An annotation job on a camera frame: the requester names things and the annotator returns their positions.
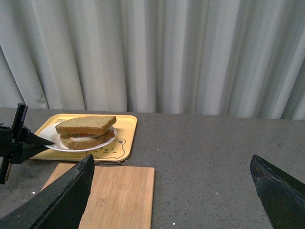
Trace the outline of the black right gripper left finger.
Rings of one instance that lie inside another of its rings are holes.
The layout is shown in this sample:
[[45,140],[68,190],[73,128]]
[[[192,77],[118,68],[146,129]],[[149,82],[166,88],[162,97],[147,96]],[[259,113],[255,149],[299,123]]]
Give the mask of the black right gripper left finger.
[[94,174],[89,155],[35,197],[0,220],[2,229],[77,229],[87,206]]

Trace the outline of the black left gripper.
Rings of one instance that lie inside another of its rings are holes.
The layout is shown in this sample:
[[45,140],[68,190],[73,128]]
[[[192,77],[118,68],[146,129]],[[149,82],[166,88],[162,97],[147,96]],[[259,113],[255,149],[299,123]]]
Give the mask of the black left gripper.
[[0,166],[1,184],[5,183],[12,164],[22,164],[25,160],[47,150],[46,146],[55,144],[31,133],[24,126],[27,109],[26,104],[19,103],[12,126],[0,128],[0,156],[3,158]]

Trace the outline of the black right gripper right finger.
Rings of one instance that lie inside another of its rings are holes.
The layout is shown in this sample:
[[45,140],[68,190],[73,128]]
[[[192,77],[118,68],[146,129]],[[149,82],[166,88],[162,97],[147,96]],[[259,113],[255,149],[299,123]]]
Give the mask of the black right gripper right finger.
[[250,171],[271,226],[274,229],[303,229],[304,183],[258,155],[253,155]]

